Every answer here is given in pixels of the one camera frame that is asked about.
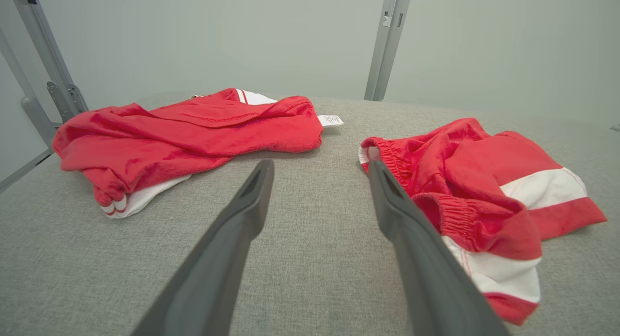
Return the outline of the grey partition frame with bracket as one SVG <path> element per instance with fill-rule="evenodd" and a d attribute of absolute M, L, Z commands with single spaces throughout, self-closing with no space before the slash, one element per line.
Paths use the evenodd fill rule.
<path fill-rule="evenodd" d="M 58 110 L 62 122 L 88 111 L 80 89 L 71 78 L 41 0 L 13 0 L 34 48 L 49 76 L 47 91 Z"/>

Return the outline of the red shorts with white stripes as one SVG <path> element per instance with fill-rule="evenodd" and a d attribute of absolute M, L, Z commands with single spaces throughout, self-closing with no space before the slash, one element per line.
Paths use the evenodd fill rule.
<path fill-rule="evenodd" d="M 383 161 L 505 321 L 522 325 L 541 300 L 543 241 L 606 216 L 580 177 L 514 131 L 490 135 L 474 118 L 420 136 L 368 137 L 368 171 Z"/>

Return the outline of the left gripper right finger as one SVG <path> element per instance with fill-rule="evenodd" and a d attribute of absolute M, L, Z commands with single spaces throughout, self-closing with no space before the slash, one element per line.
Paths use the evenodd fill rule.
<path fill-rule="evenodd" d="M 509 330 L 381 160 L 368 166 L 381 232 L 394 246 L 413 336 L 509 336 Z"/>

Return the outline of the grey partition post with foot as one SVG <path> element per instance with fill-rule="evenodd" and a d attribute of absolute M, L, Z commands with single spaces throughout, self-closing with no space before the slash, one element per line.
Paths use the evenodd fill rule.
<path fill-rule="evenodd" d="M 383 0 L 382 3 L 379 14 L 378 31 L 372 54 L 372 62 L 364 96 L 364 99 L 368 101 L 375 99 L 375 93 L 379 83 L 381 65 L 383 63 L 383 56 L 385 55 L 386 43 L 388 41 L 390 24 L 396 1 L 397 0 Z"/>
<path fill-rule="evenodd" d="M 397 48 L 403 33 L 404 23 L 411 0 L 393 0 L 389 2 L 389 9 L 385 17 L 389 21 L 389 26 L 383 25 L 386 29 L 386 36 L 383 45 L 383 53 L 379 61 L 378 78 L 376 81 L 372 99 L 382 101 L 385 99 L 390 74 L 396 60 Z"/>

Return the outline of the grey partition frame with rail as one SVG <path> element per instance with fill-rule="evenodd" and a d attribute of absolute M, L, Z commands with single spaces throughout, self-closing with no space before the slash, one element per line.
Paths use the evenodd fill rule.
<path fill-rule="evenodd" d="M 55 133 L 0 29 L 0 193 L 53 154 Z"/>

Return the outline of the red shirt with white trim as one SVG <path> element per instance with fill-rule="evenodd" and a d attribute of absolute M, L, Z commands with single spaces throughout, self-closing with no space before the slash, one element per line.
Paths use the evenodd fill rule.
<path fill-rule="evenodd" d="M 342 124 L 339 116 L 318 115 L 305 96 L 275 100 L 229 88 L 157 109 L 130 104 L 81 113 L 60 126 L 52 147 L 61 169 L 82 173 L 104 214 L 120 219 L 236 156 L 318 149 L 324 128 Z"/>

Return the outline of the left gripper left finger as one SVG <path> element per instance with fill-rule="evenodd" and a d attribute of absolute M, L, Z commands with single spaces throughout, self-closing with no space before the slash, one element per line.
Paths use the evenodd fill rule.
<path fill-rule="evenodd" d="M 252 241 L 268 212 L 275 165 L 261 160 L 144 314 L 131 336 L 228 336 Z"/>

